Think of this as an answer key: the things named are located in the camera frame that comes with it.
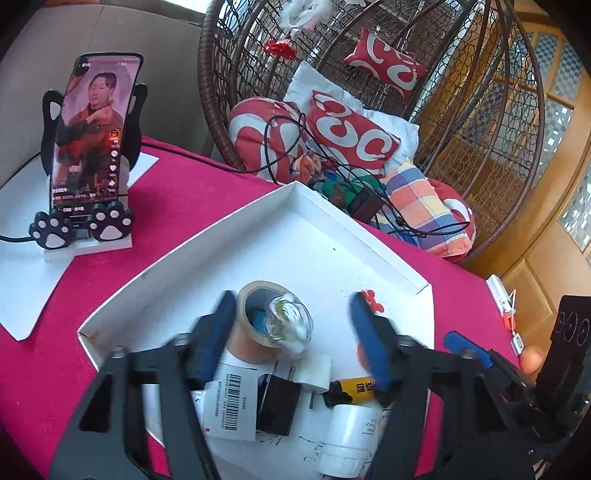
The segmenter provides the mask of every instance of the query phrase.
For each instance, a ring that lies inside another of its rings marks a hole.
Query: pink tablecloth
[[[73,409],[95,376],[76,337],[80,324],[155,260],[275,188],[263,180],[225,173],[157,148],[143,151],[160,160],[129,192],[129,204],[137,218],[134,247],[77,257],[27,340],[17,342],[0,329],[0,421],[44,476]],[[510,335],[483,280],[371,227],[367,229],[433,286],[437,349],[443,349],[443,336],[448,331],[458,330],[484,348],[494,348],[517,362],[509,345]],[[437,452],[440,407],[437,401],[429,406],[421,472],[430,469]],[[156,470],[165,471],[163,449],[152,442],[151,453]]]

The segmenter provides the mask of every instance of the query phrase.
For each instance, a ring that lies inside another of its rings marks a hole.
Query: red and white cushion
[[[308,150],[306,147],[308,135],[305,132],[297,140],[299,127],[296,122],[299,114],[297,108],[287,102],[264,97],[247,98],[232,109],[228,133],[238,155],[246,164],[247,170],[256,170],[267,165],[264,143],[265,128],[271,118],[283,115],[293,118],[295,122],[284,118],[278,118],[271,122],[267,131],[267,153],[269,162],[273,162],[296,143],[286,157],[271,166],[271,171],[277,181],[282,183],[292,181],[290,165]],[[257,176],[271,180],[267,169],[261,170]]]
[[[392,48],[366,27],[359,32],[359,41],[345,63],[392,85],[405,100],[410,98],[418,80],[427,74],[427,69],[414,58]]]
[[[307,118],[310,132],[329,157],[338,163],[364,168],[376,176],[383,175],[384,162],[400,146],[400,139],[368,118],[352,111],[327,93],[312,92],[312,110]],[[325,166],[335,166],[325,162]],[[356,174],[367,175],[359,171]]]

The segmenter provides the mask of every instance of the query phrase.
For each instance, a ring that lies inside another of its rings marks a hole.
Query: power adapter
[[[364,186],[347,205],[347,213],[362,223],[370,224],[371,219],[384,206],[384,201]]]
[[[276,370],[277,363],[272,374],[259,377],[256,429],[287,437],[300,401],[301,385],[291,381],[293,367],[288,379],[276,376]]]
[[[314,408],[317,394],[329,389],[331,368],[332,358],[321,353],[309,352],[300,360],[293,381],[311,392],[309,408]]]

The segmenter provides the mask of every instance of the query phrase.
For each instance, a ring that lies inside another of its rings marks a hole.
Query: smartphone
[[[50,189],[51,208],[74,221],[118,198],[125,121],[143,61],[137,53],[76,60],[57,119]]]

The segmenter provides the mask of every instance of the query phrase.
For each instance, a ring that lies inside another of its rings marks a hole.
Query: red flower decoration
[[[384,313],[384,306],[381,303],[375,301],[375,292],[373,290],[362,290],[361,295],[363,295],[365,301],[369,303],[369,308],[372,312]]]
[[[263,45],[263,49],[269,54],[275,57],[281,57],[284,60],[295,60],[296,50],[293,47],[291,40],[286,38],[276,42],[272,38],[267,40]]]

